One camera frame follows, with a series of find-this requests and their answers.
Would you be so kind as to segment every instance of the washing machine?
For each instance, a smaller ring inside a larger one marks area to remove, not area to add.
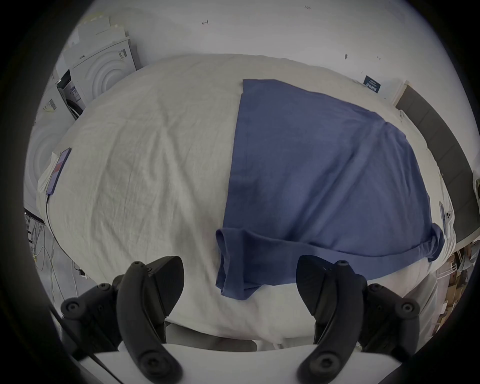
[[[73,85],[85,106],[136,71],[129,41],[129,37],[117,40],[83,57],[70,68]]]
[[[51,154],[76,118],[62,90],[53,84],[42,96],[30,134],[24,173],[25,213],[43,222],[36,208],[38,179],[50,164]]]

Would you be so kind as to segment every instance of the cardboard box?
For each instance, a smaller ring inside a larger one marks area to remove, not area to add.
[[[453,285],[456,282],[456,273],[452,273],[448,280],[448,285]]]
[[[440,325],[438,326],[438,329],[442,328],[442,325],[445,324],[445,321],[446,321],[446,320],[447,320],[447,316],[442,317],[442,319],[440,320]]]
[[[464,286],[461,286],[461,287],[458,287],[456,290],[455,290],[455,298],[454,298],[454,302],[458,302],[460,300],[460,298],[462,297],[463,295],[463,292],[465,291],[465,285]]]
[[[447,310],[447,306],[448,306],[448,302],[445,301],[442,305],[442,309],[440,310],[440,316],[445,313],[445,311]]]
[[[455,300],[456,285],[450,285],[447,289],[447,295],[445,300],[448,302],[448,305],[452,305]]]

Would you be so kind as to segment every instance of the white appliance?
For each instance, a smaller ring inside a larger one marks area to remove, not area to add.
[[[70,75],[85,105],[135,72],[129,37],[85,56],[70,68]]]
[[[36,208],[38,179],[50,164],[53,150],[74,122],[60,90],[55,85],[50,87],[40,101],[25,161],[24,208],[37,217],[40,217]]]
[[[85,56],[89,56],[93,52],[98,52],[113,42],[117,42],[125,38],[125,29],[123,29],[121,25],[114,25],[110,27],[108,24],[108,18],[103,18],[100,20],[104,20],[106,22],[106,25],[103,26],[104,28],[106,27],[106,29],[96,34],[93,34],[93,32],[96,31],[95,24],[93,22],[86,23],[78,27],[80,41],[69,49],[63,51],[61,54],[67,68],[71,68],[72,66],[76,65],[78,60],[83,59]],[[82,27],[84,27],[85,31],[91,32],[91,34],[86,35]]]

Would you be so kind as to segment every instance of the bed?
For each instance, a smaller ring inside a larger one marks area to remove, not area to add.
[[[313,335],[295,284],[262,286],[247,300],[221,296],[215,231],[222,227],[243,79],[276,79],[374,111],[403,132],[445,243],[371,280],[404,296],[439,268],[455,243],[454,213],[437,164],[415,125],[362,84],[325,68],[247,55],[189,55],[143,68],[94,100],[65,134],[40,178],[37,207],[65,252],[96,282],[136,260],[183,260],[185,286],[168,320],[198,332],[281,344]],[[59,154],[72,152],[48,206]]]

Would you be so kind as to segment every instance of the sticker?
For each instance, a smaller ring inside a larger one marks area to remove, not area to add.
[[[76,101],[80,100],[80,95],[78,94],[77,88],[75,88],[74,85],[70,88],[70,91]]]
[[[48,101],[48,103],[46,103],[43,107],[43,110],[45,112],[54,112],[56,109],[57,109],[57,106],[53,102],[53,99],[50,99],[50,101]]]
[[[124,57],[127,57],[126,49],[122,49],[121,51],[119,51],[119,56],[121,59],[123,59]]]
[[[372,79],[369,76],[365,76],[365,80],[363,80],[363,83],[369,87],[372,91],[378,93],[378,90],[380,89],[380,83],[376,82],[374,79]]]

